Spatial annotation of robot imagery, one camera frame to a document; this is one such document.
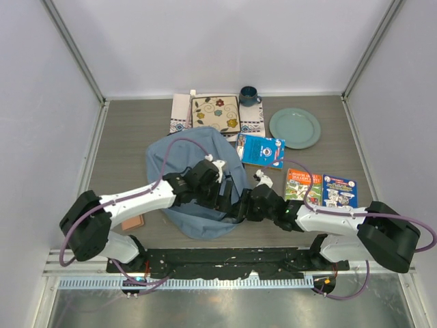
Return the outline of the bright blue paperback book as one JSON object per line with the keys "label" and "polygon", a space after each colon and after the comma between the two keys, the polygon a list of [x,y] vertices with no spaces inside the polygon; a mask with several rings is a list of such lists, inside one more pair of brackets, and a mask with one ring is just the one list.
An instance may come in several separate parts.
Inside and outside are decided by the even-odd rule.
{"label": "bright blue paperback book", "polygon": [[239,133],[236,152],[242,163],[265,167],[285,154],[285,140]]}

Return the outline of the orange treehouse paperback book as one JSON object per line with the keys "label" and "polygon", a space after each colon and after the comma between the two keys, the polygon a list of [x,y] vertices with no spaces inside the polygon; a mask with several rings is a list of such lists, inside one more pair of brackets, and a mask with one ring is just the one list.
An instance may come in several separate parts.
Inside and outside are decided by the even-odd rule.
{"label": "orange treehouse paperback book", "polygon": [[[311,179],[306,172],[288,169],[285,181],[285,200],[303,200]],[[322,204],[322,175],[313,175],[313,186],[307,197],[308,203],[319,206]]]}

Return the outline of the light blue fabric backpack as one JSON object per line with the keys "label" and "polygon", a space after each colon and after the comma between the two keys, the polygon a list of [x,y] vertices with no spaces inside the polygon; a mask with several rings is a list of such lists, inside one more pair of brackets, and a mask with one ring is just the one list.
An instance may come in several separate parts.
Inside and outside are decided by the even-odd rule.
{"label": "light blue fabric backpack", "polygon": [[[212,127],[180,131],[150,145],[145,153],[147,181],[156,181],[161,170],[168,174],[193,168],[208,154],[215,160],[224,160],[227,163],[225,175],[233,180],[231,202],[235,204],[243,189],[249,188],[250,184],[236,150]],[[163,212],[183,234],[199,240],[221,237],[239,224],[225,213],[204,208],[194,202],[164,209]]]}

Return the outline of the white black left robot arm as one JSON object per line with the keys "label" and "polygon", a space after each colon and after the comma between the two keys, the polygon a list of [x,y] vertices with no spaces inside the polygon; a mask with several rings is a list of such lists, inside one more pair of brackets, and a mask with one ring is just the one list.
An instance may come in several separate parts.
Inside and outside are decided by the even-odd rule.
{"label": "white black left robot arm", "polygon": [[194,202],[204,208],[226,212],[231,206],[232,182],[221,194],[226,162],[207,156],[185,174],[161,174],[156,182],[115,195],[82,193],[61,220],[64,234],[61,250],[70,249],[73,260],[95,256],[115,258],[132,273],[145,265],[145,255],[132,237],[112,231],[124,221],[152,212]]}

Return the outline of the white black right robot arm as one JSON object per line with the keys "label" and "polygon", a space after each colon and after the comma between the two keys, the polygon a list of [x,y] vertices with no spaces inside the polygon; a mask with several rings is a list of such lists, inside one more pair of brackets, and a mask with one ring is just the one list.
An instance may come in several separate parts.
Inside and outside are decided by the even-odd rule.
{"label": "white black right robot arm", "polygon": [[343,260],[374,260],[390,271],[407,273],[421,236],[383,202],[351,210],[310,206],[284,200],[265,184],[244,189],[228,215],[237,221],[269,219],[289,232],[317,232],[315,249],[308,253],[317,270]]}

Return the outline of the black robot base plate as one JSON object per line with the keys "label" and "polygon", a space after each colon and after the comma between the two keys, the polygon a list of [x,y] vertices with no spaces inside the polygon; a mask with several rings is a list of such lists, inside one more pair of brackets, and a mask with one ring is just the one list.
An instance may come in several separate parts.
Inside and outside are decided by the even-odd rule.
{"label": "black robot base plate", "polygon": [[163,279],[246,279],[256,272],[262,280],[302,278],[306,271],[347,271],[347,260],[312,263],[315,254],[297,247],[149,249],[138,273]]}

